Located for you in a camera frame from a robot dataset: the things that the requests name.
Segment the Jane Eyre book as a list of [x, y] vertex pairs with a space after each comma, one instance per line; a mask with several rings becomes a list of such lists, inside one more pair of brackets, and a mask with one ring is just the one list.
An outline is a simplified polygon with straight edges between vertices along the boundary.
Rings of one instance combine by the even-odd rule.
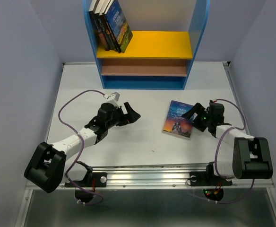
[[191, 110], [192, 107], [192, 105], [172, 100], [162, 132], [183, 139], [190, 139], [193, 117], [187, 120], [182, 115]]

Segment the A Tale of Two Cities book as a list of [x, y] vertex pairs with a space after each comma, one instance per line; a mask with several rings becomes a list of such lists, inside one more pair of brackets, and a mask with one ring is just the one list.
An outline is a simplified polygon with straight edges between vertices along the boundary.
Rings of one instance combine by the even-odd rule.
[[98, 34], [97, 23], [96, 23], [95, 14], [94, 14], [95, 4], [96, 4], [96, 0], [91, 1], [88, 13], [89, 13], [90, 19], [92, 21], [92, 24], [94, 26], [95, 32]]

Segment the Animal Farm book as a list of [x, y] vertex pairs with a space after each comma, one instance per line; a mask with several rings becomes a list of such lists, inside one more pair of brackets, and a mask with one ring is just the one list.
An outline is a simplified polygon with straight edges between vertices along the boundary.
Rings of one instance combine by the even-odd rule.
[[125, 53], [132, 40], [133, 33], [118, 0], [113, 0], [106, 17], [121, 48], [121, 53]]

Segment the Three Days to See book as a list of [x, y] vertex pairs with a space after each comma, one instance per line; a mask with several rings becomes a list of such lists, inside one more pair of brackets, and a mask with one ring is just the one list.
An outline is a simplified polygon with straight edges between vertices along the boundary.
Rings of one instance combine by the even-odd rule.
[[118, 53], [121, 53], [121, 48], [120, 48], [119, 44], [117, 43], [117, 40], [114, 36], [112, 28], [109, 24], [109, 21], [108, 21], [107, 17], [106, 17], [109, 6], [112, 4], [112, 2], [113, 2], [112, 0], [105, 0], [104, 1], [104, 4], [103, 4], [102, 9], [101, 9], [100, 16], [101, 16], [101, 19], [103, 20], [103, 24], [104, 24], [104, 27], [106, 29], [106, 33], [109, 37], [108, 42], [109, 42], [109, 45], [111, 46], [110, 49], [115, 50]]

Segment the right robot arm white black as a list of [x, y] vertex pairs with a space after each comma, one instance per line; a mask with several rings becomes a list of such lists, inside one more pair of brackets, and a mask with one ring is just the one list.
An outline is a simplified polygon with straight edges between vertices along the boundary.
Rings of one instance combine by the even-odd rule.
[[[193, 127], [201, 132], [208, 132], [216, 139], [218, 144], [214, 161], [209, 163], [210, 170], [204, 173], [208, 184], [216, 184], [221, 179], [271, 179], [273, 165], [268, 140], [263, 137], [254, 137], [244, 133], [243, 127], [235, 127], [224, 121], [224, 105], [218, 103], [219, 99], [210, 100], [209, 107], [196, 103], [188, 112], [182, 115], [191, 119]], [[228, 144], [233, 151], [232, 160], [218, 161], [218, 153], [222, 143]]]

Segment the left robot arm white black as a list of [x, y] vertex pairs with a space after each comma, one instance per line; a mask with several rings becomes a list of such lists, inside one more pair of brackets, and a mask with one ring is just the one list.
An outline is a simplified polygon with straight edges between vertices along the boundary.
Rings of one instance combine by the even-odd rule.
[[141, 117], [128, 102], [124, 106], [126, 113], [118, 105], [103, 103], [97, 115], [79, 132], [53, 144], [40, 143], [25, 169], [24, 177], [45, 192], [53, 192], [63, 181], [68, 159], [99, 143], [110, 128], [135, 123]]

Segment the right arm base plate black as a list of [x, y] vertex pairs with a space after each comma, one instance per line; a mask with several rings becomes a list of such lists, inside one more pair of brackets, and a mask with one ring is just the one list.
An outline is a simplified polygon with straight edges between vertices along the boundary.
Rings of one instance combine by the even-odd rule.
[[219, 176], [208, 175], [206, 171], [189, 172], [189, 185], [193, 187], [201, 186], [232, 186], [232, 181], [227, 181]]

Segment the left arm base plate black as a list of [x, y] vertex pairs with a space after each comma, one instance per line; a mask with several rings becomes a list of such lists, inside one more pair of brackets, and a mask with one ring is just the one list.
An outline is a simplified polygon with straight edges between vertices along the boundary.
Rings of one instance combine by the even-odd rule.
[[86, 174], [84, 178], [80, 181], [74, 181], [80, 187], [89, 187], [94, 186], [95, 188], [104, 188], [106, 187], [107, 173], [106, 172], [93, 172], [92, 174]]

